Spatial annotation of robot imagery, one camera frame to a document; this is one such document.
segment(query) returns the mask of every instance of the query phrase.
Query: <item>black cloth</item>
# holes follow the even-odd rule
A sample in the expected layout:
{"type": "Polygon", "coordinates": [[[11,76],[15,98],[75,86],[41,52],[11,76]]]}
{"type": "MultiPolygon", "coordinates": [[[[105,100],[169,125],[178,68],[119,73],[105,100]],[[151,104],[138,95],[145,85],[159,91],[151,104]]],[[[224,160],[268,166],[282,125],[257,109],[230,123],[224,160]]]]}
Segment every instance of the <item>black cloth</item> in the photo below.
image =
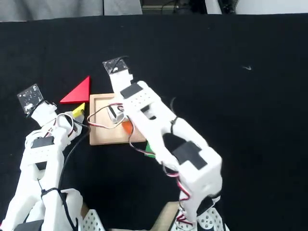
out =
{"type": "MultiPolygon", "coordinates": [[[[304,230],[308,15],[120,16],[0,24],[0,219],[14,195],[26,120],[16,94],[37,83],[58,103],[87,75],[112,92],[102,61],[129,55],[144,80],[223,158],[231,230],[304,230]]],[[[58,105],[59,111],[76,105],[58,105]]],[[[174,179],[127,144],[77,149],[64,184],[106,227],[150,229],[174,179]]]]}

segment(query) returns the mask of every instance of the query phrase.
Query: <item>red triangle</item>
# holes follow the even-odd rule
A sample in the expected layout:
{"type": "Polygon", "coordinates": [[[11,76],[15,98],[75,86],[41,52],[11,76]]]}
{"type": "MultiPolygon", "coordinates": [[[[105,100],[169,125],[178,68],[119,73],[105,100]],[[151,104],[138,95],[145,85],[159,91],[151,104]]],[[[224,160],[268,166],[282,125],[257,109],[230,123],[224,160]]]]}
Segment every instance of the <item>red triangle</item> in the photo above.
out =
{"type": "Polygon", "coordinates": [[[90,76],[68,93],[60,103],[87,103],[90,98],[90,76]]]}

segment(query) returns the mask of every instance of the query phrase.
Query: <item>yellow block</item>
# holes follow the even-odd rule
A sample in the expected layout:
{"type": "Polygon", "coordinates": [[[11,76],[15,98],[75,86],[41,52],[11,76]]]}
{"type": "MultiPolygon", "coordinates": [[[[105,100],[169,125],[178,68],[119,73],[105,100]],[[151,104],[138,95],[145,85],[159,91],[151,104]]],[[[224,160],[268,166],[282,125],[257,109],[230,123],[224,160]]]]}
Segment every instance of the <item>yellow block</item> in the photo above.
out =
{"type": "Polygon", "coordinates": [[[80,105],[78,108],[76,108],[76,109],[73,111],[73,117],[74,117],[74,118],[77,118],[78,116],[82,115],[83,112],[85,111],[85,107],[86,107],[86,104],[83,103],[83,104],[80,105]]]}

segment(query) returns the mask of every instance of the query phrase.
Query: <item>wooden board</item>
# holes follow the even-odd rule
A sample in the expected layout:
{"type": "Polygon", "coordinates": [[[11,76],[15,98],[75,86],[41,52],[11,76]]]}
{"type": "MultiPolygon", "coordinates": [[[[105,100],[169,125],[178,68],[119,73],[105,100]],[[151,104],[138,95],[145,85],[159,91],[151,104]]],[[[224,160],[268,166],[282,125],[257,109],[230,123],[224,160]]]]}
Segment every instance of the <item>wooden board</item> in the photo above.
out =
{"type": "MultiPolygon", "coordinates": [[[[174,217],[176,216],[179,208],[178,202],[168,202],[163,210],[160,212],[155,224],[150,231],[168,231],[170,226],[173,225],[174,217]]],[[[111,231],[131,231],[111,229],[111,231]]]]}
{"type": "MultiPolygon", "coordinates": [[[[113,99],[114,93],[110,94],[95,94],[90,95],[90,114],[98,111],[98,109],[107,106],[108,102],[113,99]]],[[[104,124],[112,127],[114,124],[111,122],[107,109],[102,109],[95,114],[91,122],[104,124]]],[[[114,129],[105,129],[91,126],[90,145],[112,144],[112,143],[128,143],[129,135],[125,132],[122,125],[114,129]]],[[[131,139],[132,142],[145,142],[144,136],[136,129],[131,139]]]]}

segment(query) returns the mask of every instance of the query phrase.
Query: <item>gray curtain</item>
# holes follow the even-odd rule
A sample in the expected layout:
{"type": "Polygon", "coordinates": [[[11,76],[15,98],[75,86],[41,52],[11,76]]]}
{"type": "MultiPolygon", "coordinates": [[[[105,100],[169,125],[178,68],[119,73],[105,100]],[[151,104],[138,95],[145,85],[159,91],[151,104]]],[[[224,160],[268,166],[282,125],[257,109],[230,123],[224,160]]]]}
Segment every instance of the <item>gray curtain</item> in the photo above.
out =
{"type": "Polygon", "coordinates": [[[142,14],[140,0],[0,0],[0,21],[142,14]]]}

